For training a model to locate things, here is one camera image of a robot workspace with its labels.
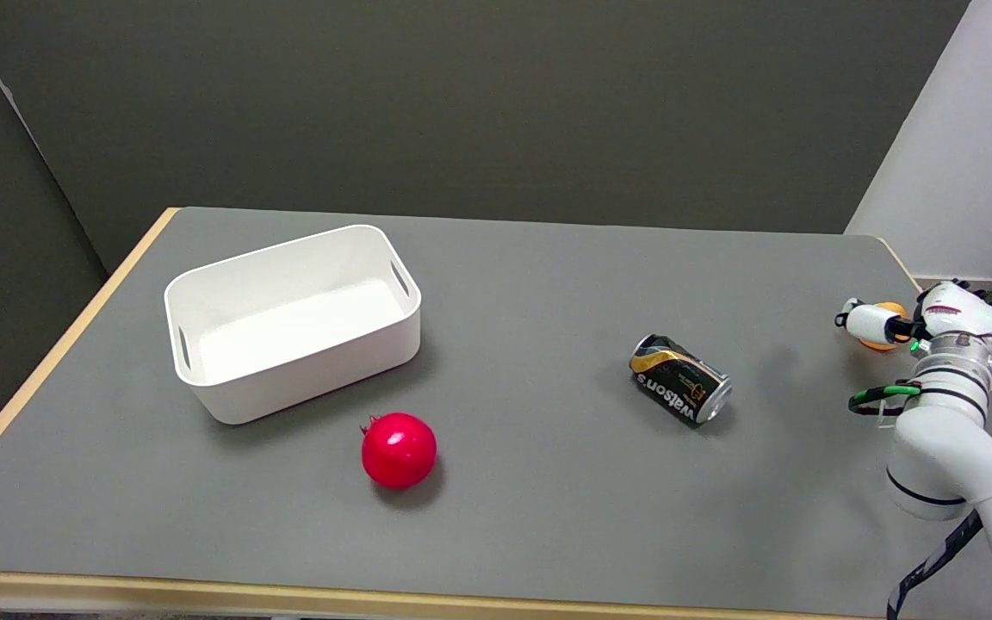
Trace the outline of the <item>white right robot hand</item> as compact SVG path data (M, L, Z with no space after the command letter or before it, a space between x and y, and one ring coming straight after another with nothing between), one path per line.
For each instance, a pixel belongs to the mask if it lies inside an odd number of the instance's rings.
M835 314L834 324L877 350L948 332L967 332L992 345L992 301L982 291L969 290L964 280L945 280L918 294L910 315L851 298Z

